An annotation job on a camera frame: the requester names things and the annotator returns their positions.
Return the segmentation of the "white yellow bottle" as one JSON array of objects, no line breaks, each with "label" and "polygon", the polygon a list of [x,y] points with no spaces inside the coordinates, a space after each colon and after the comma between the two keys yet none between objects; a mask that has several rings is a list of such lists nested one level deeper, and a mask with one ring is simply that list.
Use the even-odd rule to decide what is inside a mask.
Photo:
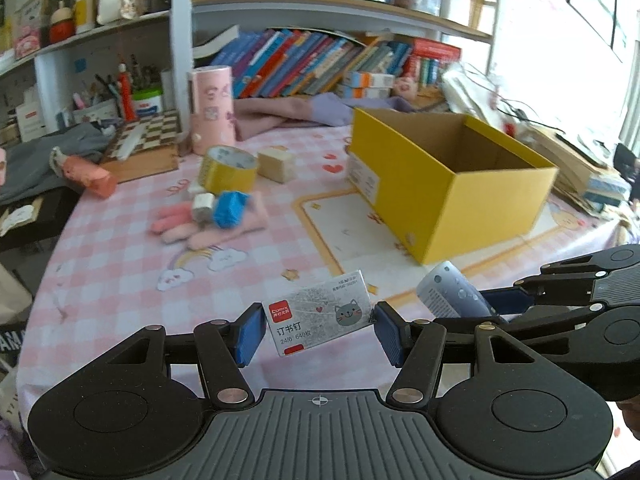
[{"label": "white yellow bottle", "polygon": [[93,30],[96,27],[96,0],[75,0],[74,20],[77,35]]}]

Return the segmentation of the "beige block eraser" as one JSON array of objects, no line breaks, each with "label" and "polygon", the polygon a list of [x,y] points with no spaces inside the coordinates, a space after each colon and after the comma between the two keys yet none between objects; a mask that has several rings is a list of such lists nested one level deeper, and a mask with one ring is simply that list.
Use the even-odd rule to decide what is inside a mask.
[{"label": "beige block eraser", "polygon": [[280,148],[263,148],[257,153],[258,174],[281,184],[296,177],[296,159],[292,153]]}]

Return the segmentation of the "pink spray bottle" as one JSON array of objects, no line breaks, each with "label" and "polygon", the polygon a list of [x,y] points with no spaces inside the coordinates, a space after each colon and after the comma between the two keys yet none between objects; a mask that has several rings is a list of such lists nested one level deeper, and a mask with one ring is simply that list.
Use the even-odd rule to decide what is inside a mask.
[{"label": "pink spray bottle", "polygon": [[111,197],[117,179],[103,167],[77,155],[66,155],[56,146],[49,156],[49,165],[54,173],[101,198]]}]

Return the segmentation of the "orange white boxes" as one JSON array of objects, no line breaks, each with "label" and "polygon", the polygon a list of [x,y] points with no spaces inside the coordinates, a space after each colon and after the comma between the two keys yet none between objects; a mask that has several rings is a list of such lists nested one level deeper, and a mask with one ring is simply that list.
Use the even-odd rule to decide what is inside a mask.
[{"label": "orange white boxes", "polygon": [[386,99],[390,96],[395,77],[384,73],[346,73],[335,92],[346,99]]}]

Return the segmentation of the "yellow cardboard box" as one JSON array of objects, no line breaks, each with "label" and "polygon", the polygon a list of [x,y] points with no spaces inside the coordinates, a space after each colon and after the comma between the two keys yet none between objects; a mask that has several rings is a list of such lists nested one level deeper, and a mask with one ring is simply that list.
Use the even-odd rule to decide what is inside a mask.
[{"label": "yellow cardboard box", "polygon": [[354,113],[348,177],[417,262],[525,235],[558,170],[481,120],[454,113]]}]

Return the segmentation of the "pink pig toy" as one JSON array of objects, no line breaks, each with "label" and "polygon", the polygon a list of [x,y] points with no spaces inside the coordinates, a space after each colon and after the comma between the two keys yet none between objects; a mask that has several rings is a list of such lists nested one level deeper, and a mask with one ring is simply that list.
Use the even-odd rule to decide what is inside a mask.
[{"label": "pink pig toy", "polygon": [[418,96],[419,84],[412,77],[398,77],[394,81],[393,95],[406,101],[414,101]]}]

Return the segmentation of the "yellow tape roll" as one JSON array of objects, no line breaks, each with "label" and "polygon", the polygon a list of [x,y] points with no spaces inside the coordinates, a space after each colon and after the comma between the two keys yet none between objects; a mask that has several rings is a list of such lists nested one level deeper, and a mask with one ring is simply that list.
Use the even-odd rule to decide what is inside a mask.
[{"label": "yellow tape roll", "polygon": [[252,192],[257,177],[258,160],[249,152],[235,146],[216,145],[203,156],[198,184],[206,192]]}]

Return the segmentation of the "row of leaning books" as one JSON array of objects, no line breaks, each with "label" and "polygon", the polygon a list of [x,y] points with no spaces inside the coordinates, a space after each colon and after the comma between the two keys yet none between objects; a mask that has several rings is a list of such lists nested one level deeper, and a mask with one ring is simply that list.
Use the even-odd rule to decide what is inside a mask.
[{"label": "row of leaning books", "polygon": [[460,48],[427,38],[358,39],[322,29],[280,27],[238,32],[208,66],[231,67],[235,99],[273,99],[336,93],[352,70],[412,77],[421,91],[436,86],[442,71],[461,55]]}]

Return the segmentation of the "white plastic knife case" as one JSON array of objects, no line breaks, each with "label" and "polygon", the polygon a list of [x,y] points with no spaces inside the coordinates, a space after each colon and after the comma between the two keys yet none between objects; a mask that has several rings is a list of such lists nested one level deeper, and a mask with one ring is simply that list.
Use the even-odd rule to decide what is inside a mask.
[{"label": "white plastic knife case", "polygon": [[115,154],[116,159],[120,162],[127,160],[145,133],[146,125],[143,122],[138,122],[134,128],[124,131],[122,133],[122,143],[119,145]]}]

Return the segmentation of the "white grey tube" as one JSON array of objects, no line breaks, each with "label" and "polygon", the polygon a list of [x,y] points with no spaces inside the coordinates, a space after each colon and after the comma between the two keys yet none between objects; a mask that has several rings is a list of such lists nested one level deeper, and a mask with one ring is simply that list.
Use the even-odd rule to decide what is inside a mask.
[{"label": "white grey tube", "polygon": [[495,314],[482,294],[448,260],[422,278],[416,296],[435,318],[490,318]]}]

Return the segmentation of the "grey cloth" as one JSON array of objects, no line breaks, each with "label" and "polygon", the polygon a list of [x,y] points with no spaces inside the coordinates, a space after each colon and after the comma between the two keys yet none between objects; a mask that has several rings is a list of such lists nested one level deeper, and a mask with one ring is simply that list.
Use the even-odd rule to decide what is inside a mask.
[{"label": "grey cloth", "polygon": [[59,148],[65,155],[77,155],[98,162],[111,140],[90,122],[63,133],[50,134],[11,146],[6,151],[6,180],[1,187],[1,205],[68,186],[50,166],[50,154]]}]

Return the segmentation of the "pink fluffy glove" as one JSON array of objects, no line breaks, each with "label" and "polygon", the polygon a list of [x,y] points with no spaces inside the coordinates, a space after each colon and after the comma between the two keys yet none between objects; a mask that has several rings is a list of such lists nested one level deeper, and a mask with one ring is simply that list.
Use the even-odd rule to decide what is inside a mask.
[{"label": "pink fluffy glove", "polygon": [[248,199],[242,219],[237,226],[224,229],[213,220],[195,222],[191,214],[191,203],[181,202],[160,208],[152,221],[150,232],[158,235],[167,245],[183,242],[189,250],[219,246],[250,232],[264,230],[269,223],[262,194],[256,192]]}]

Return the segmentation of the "blue small object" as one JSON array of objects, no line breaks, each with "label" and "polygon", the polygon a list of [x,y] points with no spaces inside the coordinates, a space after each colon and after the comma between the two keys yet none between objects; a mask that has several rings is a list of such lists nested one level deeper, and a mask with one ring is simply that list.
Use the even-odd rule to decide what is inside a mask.
[{"label": "blue small object", "polygon": [[240,225],[250,196],[239,191],[224,191],[216,201],[213,222],[221,229],[233,229]]}]

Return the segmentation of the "red white doll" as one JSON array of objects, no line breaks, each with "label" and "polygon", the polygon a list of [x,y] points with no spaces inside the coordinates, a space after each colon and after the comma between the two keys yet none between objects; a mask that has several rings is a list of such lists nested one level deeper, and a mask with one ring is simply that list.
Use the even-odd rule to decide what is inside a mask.
[{"label": "red white doll", "polygon": [[51,44],[58,44],[74,35],[74,12],[69,6],[66,6],[64,1],[60,1],[58,8],[51,15],[49,41]]}]

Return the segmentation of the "pink cylindrical container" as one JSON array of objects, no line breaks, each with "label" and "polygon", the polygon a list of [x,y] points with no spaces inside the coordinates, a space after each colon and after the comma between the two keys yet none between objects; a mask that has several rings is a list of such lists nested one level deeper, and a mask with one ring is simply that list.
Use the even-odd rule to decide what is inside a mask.
[{"label": "pink cylindrical container", "polygon": [[191,142],[195,154],[235,144],[232,70],[227,65],[196,68],[189,76]]}]

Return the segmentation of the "white shelf unit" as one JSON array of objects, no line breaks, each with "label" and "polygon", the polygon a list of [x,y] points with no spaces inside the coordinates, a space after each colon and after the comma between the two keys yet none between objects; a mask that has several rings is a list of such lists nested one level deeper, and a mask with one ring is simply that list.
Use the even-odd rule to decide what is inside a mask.
[{"label": "white shelf unit", "polygon": [[181,123],[190,120],[186,76],[192,70],[192,42],[236,25],[240,29],[303,27],[338,32],[398,32],[444,40],[461,37],[491,46],[486,34],[439,16],[367,0],[171,0],[164,12],[134,21],[99,26],[59,44],[45,47],[1,71],[1,113],[21,104],[36,87],[47,132],[56,115],[95,76],[113,73],[119,61],[138,60],[170,67]]}]

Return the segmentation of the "staples box with cat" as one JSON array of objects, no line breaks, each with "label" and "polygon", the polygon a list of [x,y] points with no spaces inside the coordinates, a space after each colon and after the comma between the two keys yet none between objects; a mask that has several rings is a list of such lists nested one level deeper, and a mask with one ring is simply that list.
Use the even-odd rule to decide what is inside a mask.
[{"label": "staples box with cat", "polygon": [[268,301],[264,310],[279,356],[344,337],[372,321],[369,292],[360,270],[288,292]]}]

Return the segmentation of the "red tassel pendant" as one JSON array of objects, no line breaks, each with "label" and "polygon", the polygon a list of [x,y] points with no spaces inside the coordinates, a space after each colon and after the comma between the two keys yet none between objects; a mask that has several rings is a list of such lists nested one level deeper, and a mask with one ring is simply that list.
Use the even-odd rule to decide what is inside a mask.
[{"label": "red tassel pendant", "polygon": [[126,122],[133,122],[136,119],[134,111],[134,101],[132,100],[131,79],[125,63],[120,62],[118,66],[118,88],[122,99],[122,111]]}]

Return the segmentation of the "white pen holder cup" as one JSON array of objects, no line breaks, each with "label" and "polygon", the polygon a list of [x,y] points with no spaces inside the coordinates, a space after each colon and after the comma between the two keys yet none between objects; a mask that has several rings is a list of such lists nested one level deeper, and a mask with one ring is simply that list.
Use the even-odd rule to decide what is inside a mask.
[{"label": "white pen holder cup", "polygon": [[99,122],[100,120],[119,118],[118,106],[115,100],[99,102],[96,105],[73,111],[76,124],[82,122]]}]

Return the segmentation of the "wooden chessboard box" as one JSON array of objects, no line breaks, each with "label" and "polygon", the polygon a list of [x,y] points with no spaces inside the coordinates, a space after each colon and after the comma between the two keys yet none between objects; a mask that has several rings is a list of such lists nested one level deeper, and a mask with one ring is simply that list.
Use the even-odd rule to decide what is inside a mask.
[{"label": "wooden chessboard box", "polygon": [[[120,162],[115,154],[122,143],[122,133],[143,122],[146,133],[127,160]],[[114,174],[119,183],[175,171],[179,167],[179,123],[175,110],[143,117],[118,130],[105,150],[100,166]]]}]

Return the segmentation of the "pink purple cloth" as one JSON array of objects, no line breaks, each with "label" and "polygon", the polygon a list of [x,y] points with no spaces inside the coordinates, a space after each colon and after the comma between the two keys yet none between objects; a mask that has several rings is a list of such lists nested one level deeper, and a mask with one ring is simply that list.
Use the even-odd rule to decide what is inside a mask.
[{"label": "pink purple cloth", "polygon": [[250,98],[234,102],[235,140],[246,141],[274,128],[344,127],[352,124],[354,110],[397,110],[411,113],[416,108],[400,96],[385,99],[347,99],[335,93],[311,98]]}]

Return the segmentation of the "white power adapter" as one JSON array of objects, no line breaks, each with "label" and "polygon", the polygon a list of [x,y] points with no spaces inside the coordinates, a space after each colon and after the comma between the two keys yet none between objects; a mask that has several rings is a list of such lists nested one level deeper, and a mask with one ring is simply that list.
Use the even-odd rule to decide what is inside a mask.
[{"label": "white power adapter", "polygon": [[216,207],[216,196],[205,192],[196,194],[192,198],[191,216],[196,223],[210,223],[214,218]]}]

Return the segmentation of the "white green jar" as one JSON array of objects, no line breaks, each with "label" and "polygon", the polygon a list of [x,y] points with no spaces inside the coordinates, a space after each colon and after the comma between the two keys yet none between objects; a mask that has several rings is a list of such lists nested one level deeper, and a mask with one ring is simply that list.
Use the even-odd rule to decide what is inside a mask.
[{"label": "white green jar", "polygon": [[137,118],[163,113],[163,89],[150,87],[137,90],[132,94],[132,102],[134,103],[134,114],[136,114]]}]

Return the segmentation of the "stack of papers and books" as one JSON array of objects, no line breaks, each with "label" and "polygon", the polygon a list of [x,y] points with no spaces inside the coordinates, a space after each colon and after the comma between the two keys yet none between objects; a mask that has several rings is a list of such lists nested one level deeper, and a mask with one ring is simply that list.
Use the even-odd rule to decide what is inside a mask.
[{"label": "stack of papers and books", "polygon": [[513,130],[521,141],[559,168],[554,188],[586,211],[619,207],[631,198],[631,184],[613,168],[610,158],[599,158],[585,136],[570,136],[560,128],[527,118],[498,96],[489,80],[460,63],[440,77],[440,90],[450,110],[484,120],[501,131]]}]

